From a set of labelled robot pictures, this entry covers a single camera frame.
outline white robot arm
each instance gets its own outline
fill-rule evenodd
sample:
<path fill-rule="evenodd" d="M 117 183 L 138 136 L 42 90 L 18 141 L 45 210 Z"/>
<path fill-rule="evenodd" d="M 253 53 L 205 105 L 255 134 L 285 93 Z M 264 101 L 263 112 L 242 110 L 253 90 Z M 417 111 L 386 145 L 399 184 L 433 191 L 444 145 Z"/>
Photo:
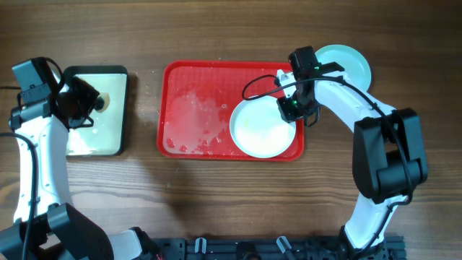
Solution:
<path fill-rule="evenodd" d="M 408 204 L 414 187 L 427 179 L 419 119 L 411 109 L 397 111 L 353 87 L 342 67 L 318 63 L 311 47 L 297 49 L 289 61 L 293 72 L 277 73 L 284 89 L 284 97 L 278 99 L 282 118 L 288 122 L 304 118 L 307 125 L 307 117 L 324 105 L 354 133 L 353 174 L 360 193 L 341 236 L 348 246 L 347 258 L 357 259 L 383 242 L 397 206 Z M 399 149 L 385 152 L 388 140 Z"/>

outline wood grain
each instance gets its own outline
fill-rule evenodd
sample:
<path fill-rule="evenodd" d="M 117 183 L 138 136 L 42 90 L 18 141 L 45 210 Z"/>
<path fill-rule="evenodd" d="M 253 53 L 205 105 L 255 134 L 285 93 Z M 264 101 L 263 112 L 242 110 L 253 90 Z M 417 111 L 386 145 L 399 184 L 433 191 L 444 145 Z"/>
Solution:
<path fill-rule="evenodd" d="M 409 259 L 462 255 L 462 4 L 459 1 L 2 1 L 0 85 L 35 56 L 71 65 L 122 64 L 132 79 L 125 152 L 69 158 L 75 206 L 107 233 L 153 238 L 334 235 L 358 191 L 352 134 L 327 109 L 289 163 L 171 160 L 156 149 L 163 69 L 177 59 L 286 61 L 300 46 L 340 43 L 363 53 L 370 90 L 421 116 L 430 167 L 388 233 Z M 0 90 L 0 131 L 16 93 Z M 0 230 L 19 194 L 14 140 L 1 141 Z"/>

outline water droplet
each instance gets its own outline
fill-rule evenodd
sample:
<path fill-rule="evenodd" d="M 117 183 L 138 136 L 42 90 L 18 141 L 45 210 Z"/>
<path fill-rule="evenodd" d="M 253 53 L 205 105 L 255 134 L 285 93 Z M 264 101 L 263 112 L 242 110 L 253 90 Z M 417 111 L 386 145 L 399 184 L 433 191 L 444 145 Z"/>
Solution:
<path fill-rule="evenodd" d="M 175 143 L 173 142 L 171 138 L 167 139 L 167 146 L 169 148 L 175 148 Z"/>

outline white plate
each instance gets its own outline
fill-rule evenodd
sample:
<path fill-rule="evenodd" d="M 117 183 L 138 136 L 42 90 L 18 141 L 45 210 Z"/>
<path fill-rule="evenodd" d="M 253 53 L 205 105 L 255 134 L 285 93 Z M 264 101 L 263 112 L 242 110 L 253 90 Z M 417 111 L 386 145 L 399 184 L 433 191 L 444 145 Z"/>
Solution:
<path fill-rule="evenodd" d="M 247 155 L 270 158 L 280 155 L 295 138 L 295 122 L 281 118 L 275 97 L 239 103 L 230 119 L 234 143 Z"/>

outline black cable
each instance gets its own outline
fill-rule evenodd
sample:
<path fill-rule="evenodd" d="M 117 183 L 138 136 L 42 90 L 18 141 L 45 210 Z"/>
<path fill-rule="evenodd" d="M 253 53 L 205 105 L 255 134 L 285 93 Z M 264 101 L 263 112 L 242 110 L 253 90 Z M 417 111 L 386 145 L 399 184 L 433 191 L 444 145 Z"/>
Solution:
<path fill-rule="evenodd" d="M 53 64 L 58 69 L 59 77 L 60 77 L 60 80 L 59 80 L 59 83 L 58 83 L 58 88 L 61 89 L 64 86 L 64 83 L 65 83 L 64 82 L 64 75 L 63 75 L 63 72 L 61 71 L 61 68 L 51 58 L 46 57 L 45 60 L 48 61 L 49 63 Z"/>
<path fill-rule="evenodd" d="M 247 83 L 247 85 L 244 87 L 244 89 L 243 89 L 243 99 L 244 99 L 244 100 L 255 100 L 255 99 L 257 99 L 257 98 L 262 98 L 262 97 L 264 97 L 265 95 L 257 95 L 257 96 L 254 96 L 254 97 L 249 97 L 249 98 L 247 98 L 247 97 L 244 96 L 244 94 L 245 94 L 245 91 L 247 90 L 247 88 L 250 87 L 253 83 L 257 82 L 257 81 L 260 80 L 260 79 L 264 79 L 264 78 L 267 78 L 267 77 L 272 77 L 272 78 L 274 78 L 274 84 L 275 84 L 277 87 L 281 87 L 281 85 L 280 85 L 280 83 L 279 83 L 279 78 L 278 78 L 278 77 L 276 77 L 276 76 L 274 76 L 274 75 L 271 75 L 271 74 L 259 76 L 259 77 L 256 78 L 256 79 L 252 79 L 252 80 L 251 80 L 249 83 Z M 272 92 L 272 93 L 275 93 L 275 92 L 278 92 L 278 91 L 280 91 L 280 90 L 283 90 L 284 88 L 277 88 L 277 89 L 275 89 L 276 91 L 272 90 L 272 91 L 274 91 L 274 92 Z"/>
<path fill-rule="evenodd" d="M 25 136 L 16 133 L 0 133 L 0 137 L 16 137 L 21 139 L 29 147 L 30 155 L 32 157 L 32 188 L 30 192 L 30 211 L 29 220 L 27 222 L 26 234 L 24 236 L 24 245 L 22 246 L 22 259 L 27 259 L 27 250 L 29 248 L 30 234 L 32 233 L 32 221 L 34 220 L 35 208 L 37 206 L 37 153 L 35 145 Z"/>
<path fill-rule="evenodd" d="M 0 86 L 0 90 L 21 90 L 21 87 Z"/>
<path fill-rule="evenodd" d="M 363 249 L 361 249 L 355 255 L 353 255 L 353 260 L 358 260 L 364 252 L 366 252 L 366 251 L 368 251 L 370 249 L 370 247 L 375 242 L 375 240 L 377 240 L 378 236 L 380 235 L 383 228 L 385 227 L 385 224 L 386 224 L 388 218 L 390 217 L 390 214 L 393 211 L 393 208 L 395 206 L 408 205 L 412 201 L 412 196 L 413 196 L 412 194 L 414 192 L 414 187 L 412 186 L 411 174 L 409 173 L 409 167 L 407 165 L 406 155 L 404 153 L 403 145 L 401 144 L 401 141 L 399 140 L 398 133 L 393 128 L 390 121 L 386 118 L 386 114 L 384 114 L 384 112 L 381 109 L 379 109 L 377 103 L 374 103 L 373 101 L 371 101 L 371 99 L 369 99 L 369 97 L 366 96 L 362 91 L 358 90 L 355 86 L 353 86 L 353 85 L 349 84 L 348 82 L 346 82 L 342 77 L 320 77 L 320 78 L 312 78 L 312 79 L 303 79 L 303 80 L 300 80 L 299 82 L 293 82 L 293 83 L 287 84 L 285 86 L 278 87 L 275 90 L 268 91 L 268 92 L 266 92 L 264 94 L 256 95 L 256 96 L 253 96 L 253 97 L 246 97 L 245 96 L 245 91 L 247 90 L 247 88 L 250 85 L 252 85 L 254 82 L 260 80 L 261 78 L 262 77 L 256 78 L 256 79 L 252 80 L 251 82 L 247 83 L 247 85 L 244 87 L 243 93 L 242 93 L 242 96 L 243 96 L 244 100 L 256 100 L 256 99 L 265 97 L 267 95 L 273 94 L 275 92 L 281 91 L 283 89 L 286 89 L 288 87 L 292 87 L 292 86 L 302 84 L 302 83 L 306 83 L 306 82 L 313 82 L 313 81 L 316 81 L 316 80 L 326 80 L 326 81 L 331 81 L 331 82 L 337 82 L 339 84 L 342 84 L 345 87 L 350 88 L 351 90 L 355 91 L 359 96 L 361 96 L 361 98 L 363 98 L 370 106 L 372 106 L 372 109 L 374 109 L 375 111 L 377 111 L 377 113 L 380 114 L 380 117 L 385 122 L 387 128 L 390 130 L 391 135 L 392 135 L 392 137 L 393 137 L 393 139 L 394 139 L 394 141 L 396 143 L 396 146 L 398 147 L 398 151 L 399 151 L 399 154 L 400 154 L 400 157 L 401 157 L 401 162 L 403 164 L 404 175 L 406 176 L 406 185 L 407 185 L 407 188 L 408 188 L 408 191 L 407 191 L 408 196 L 407 196 L 406 201 L 394 202 L 394 203 L 387 206 L 387 212 L 385 213 L 385 217 L 382 219 L 382 222 L 380 223 L 378 231 L 376 233 L 374 233 L 374 236 L 372 237 L 372 239 L 370 239 L 370 241 L 367 243 L 367 245 Z"/>

